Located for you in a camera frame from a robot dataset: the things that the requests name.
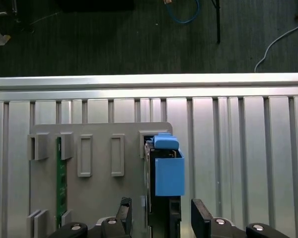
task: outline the silver screw head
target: silver screw head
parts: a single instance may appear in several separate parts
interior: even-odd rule
[[[254,225],[253,228],[260,232],[264,230],[264,228],[261,225]]]
[[[216,221],[216,223],[218,223],[220,225],[224,225],[225,224],[225,221],[222,220],[222,219],[216,219],[215,221]]]
[[[80,229],[80,225],[75,225],[75,226],[72,227],[72,230],[73,231],[77,231],[79,229]]]
[[[109,220],[108,221],[108,224],[115,224],[116,223],[116,220]]]

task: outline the black component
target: black component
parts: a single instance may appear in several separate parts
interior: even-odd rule
[[[88,230],[87,225],[71,222],[59,228],[48,238],[131,238],[132,200],[123,197],[116,217],[107,218],[101,226]]]
[[[87,225],[79,222],[68,223],[56,232],[52,233],[49,238],[85,238],[87,237]]]
[[[148,226],[152,228],[152,235],[164,234],[164,238],[180,237],[181,197],[155,196],[155,159],[176,158],[179,152],[175,150],[154,149],[153,143],[148,141],[145,146],[146,162],[150,166],[150,201],[151,212],[148,213]]]
[[[64,12],[127,11],[135,8],[133,0],[56,0]]]
[[[132,227],[132,203],[131,198],[123,197],[118,209],[116,219],[120,220],[123,224],[126,234],[131,233]]]
[[[191,226],[196,238],[289,238],[262,223],[253,223],[246,232],[224,218],[213,218],[200,199],[191,200]]]

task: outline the metal frame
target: metal frame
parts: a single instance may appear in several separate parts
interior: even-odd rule
[[[0,78],[0,101],[298,96],[298,73]]]
[[[298,237],[298,73],[0,78],[0,237],[24,237],[34,124],[139,121],[171,123],[188,158],[183,236],[196,197]]]

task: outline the gray plastic bracket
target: gray plastic bracket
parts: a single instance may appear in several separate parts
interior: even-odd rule
[[[48,156],[48,133],[28,135],[29,160],[44,160]]]
[[[67,223],[72,222],[72,210],[68,210],[62,216],[62,226],[66,225]]]
[[[122,177],[125,175],[125,145],[124,134],[111,136],[111,176]]]
[[[26,218],[26,238],[34,238],[34,217],[40,212],[41,210],[36,210]]]
[[[56,134],[56,137],[61,138],[62,160],[67,160],[74,157],[74,140],[73,133]]]
[[[140,130],[139,131],[139,156],[140,158],[144,159],[145,158],[145,151],[144,151],[144,144],[145,144],[145,137],[146,136],[154,136],[158,135],[161,132],[168,132],[168,130]]]
[[[47,213],[48,210],[43,210],[34,217],[34,238],[47,237]]]
[[[77,142],[77,176],[92,176],[93,136],[80,135]]]

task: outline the black plastic piece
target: black plastic piece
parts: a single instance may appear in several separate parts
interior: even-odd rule
[[[191,200],[191,226],[196,238],[289,238],[262,223],[250,224],[242,231],[225,218],[213,218],[200,199]]]

